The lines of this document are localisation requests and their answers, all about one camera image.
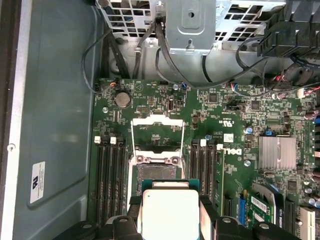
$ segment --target green circuit board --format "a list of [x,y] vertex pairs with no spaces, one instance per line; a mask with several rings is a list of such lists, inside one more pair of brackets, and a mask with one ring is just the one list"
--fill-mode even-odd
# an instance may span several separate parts
[[[222,145],[218,148],[219,160],[214,171],[217,189],[213,194],[218,212],[224,214],[224,197],[232,199],[229,214],[239,215],[239,197],[245,190],[250,190],[252,183],[272,184],[273,187],[297,204],[303,202],[304,188],[313,188],[310,181],[313,167],[313,130],[312,120],[305,120],[306,111],[316,104],[315,95],[299,99],[292,92],[284,99],[265,95],[263,97],[242,97],[235,94],[229,86],[218,86],[208,90],[195,90],[178,86],[174,90],[171,84],[159,81],[120,80],[116,86],[110,79],[101,79],[102,88],[108,88],[103,95],[94,98],[92,121],[92,147],[90,161],[90,180],[88,200],[88,219],[96,221],[99,211],[97,200],[103,199],[99,188],[104,188],[106,195],[114,193],[118,197],[117,213],[126,212],[128,189],[128,162],[133,154],[131,121],[146,118],[150,114],[165,115],[170,119],[185,122],[183,137],[183,156],[186,177],[192,177],[192,149],[195,141],[211,138],[208,143]],[[260,94],[261,87],[240,86],[238,90],[245,94]],[[120,108],[115,103],[118,93],[130,97],[128,106]],[[252,134],[245,131],[252,128]],[[267,176],[258,169],[259,136],[266,131],[274,136],[294,136],[296,138],[296,163],[303,165],[303,172],[276,169]],[[179,147],[182,129],[150,125],[134,128],[135,145]],[[116,177],[115,186],[99,185],[101,171],[99,150],[94,144],[96,136],[117,137],[122,141],[121,156],[125,161],[116,166],[111,178]],[[181,170],[175,171],[175,177],[181,176]],[[137,169],[134,170],[132,184],[138,185]],[[296,187],[288,182],[295,182]]]

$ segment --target blue component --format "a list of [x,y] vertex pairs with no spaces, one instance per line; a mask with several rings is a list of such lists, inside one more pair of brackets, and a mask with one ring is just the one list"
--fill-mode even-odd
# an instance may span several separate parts
[[252,134],[254,132],[252,127],[246,127],[243,131],[245,134]]
[[314,120],[314,123],[315,123],[316,125],[320,124],[320,117],[317,117],[317,118]]
[[243,197],[240,197],[238,220],[243,226],[245,226],[245,224],[246,224],[246,203],[247,203],[247,201],[244,200]]
[[212,139],[212,135],[205,135],[205,140],[210,141]]
[[265,131],[265,135],[266,135],[266,136],[272,136],[272,133],[273,133],[273,132],[270,131],[270,130]]

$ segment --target screw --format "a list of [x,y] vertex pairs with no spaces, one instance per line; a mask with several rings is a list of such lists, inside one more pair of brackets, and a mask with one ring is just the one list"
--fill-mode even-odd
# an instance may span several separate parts
[[12,152],[13,150],[16,149],[16,145],[14,145],[13,143],[10,143],[6,149],[8,150],[8,152]]
[[269,229],[269,226],[267,224],[265,224],[265,223],[261,223],[259,225],[259,227],[262,228],[262,229]]
[[142,156],[138,156],[138,157],[136,158],[136,161],[137,161],[138,163],[141,163],[141,162],[144,161],[144,158],[143,158]]
[[173,164],[178,164],[178,162],[179,162],[178,158],[176,158],[176,157],[172,158],[172,163]]
[[224,221],[226,224],[231,223],[230,218],[227,218],[227,217],[222,218],[222,221]]
[[107,108],[106,106],[102,108],[102,112],[104,114],[107,114],[109,112],[109,108]]
[[179,89],[178,84],[173,84],[172,89],[175,90],[175,91],[177,91],[177,90]]
[[250,160],[245,160],[243,163],[246,167],[249,167],[251,165],[251,161]]

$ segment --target expansion slot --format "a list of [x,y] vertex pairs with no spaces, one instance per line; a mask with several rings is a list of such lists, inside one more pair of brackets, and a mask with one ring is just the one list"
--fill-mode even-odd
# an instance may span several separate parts
[[296,217],[296,203],[286,198],[284,204],[284,229],[293,235],[296,234]]
[[316,213],[313,209],[300,207],[300,220],[303,225],[300,226],[300,238],[302,240],[316,239]]
[[232,217],[233,199],[229,195],[224,196],[223,215]]
[[216,182],[216,146],[209,144],[200,146],[198,140],[193,140],[190,150],[190,177],[199,179],[201,195],[209,195],[215,202]]
[[246,204],[247,201],[243,198],[239,198],[239,217],[238,220],[240,223],[245,226],[246,225]]
[[98,147],[97,223],[123,214],[126,147],[123,142],[103,142]]

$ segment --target pcie slot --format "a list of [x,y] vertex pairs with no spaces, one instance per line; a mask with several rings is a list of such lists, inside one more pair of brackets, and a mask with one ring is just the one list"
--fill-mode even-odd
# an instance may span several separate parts
[[223,215],[232,217],[233,199],[229,195],[224,196]]
[[200,146],[198,140],[192,141],[190,149],[190,177],[199,179],[200,194],[209,195],[212,203],[215,201],[215,149],[214,145]]
[[293,235],[296,234],[296,216],[296,203],[286,198],[284,205],[284,229]]
[[190,177],[197,179],[198,170],[198,143],[193,142],[190,149]]
[[239,199],[239,217],[238,217],[238,220],[244,226],[246,224],[246,203],[247,203],[247,201],[243,197],[240,197],[240,199]]

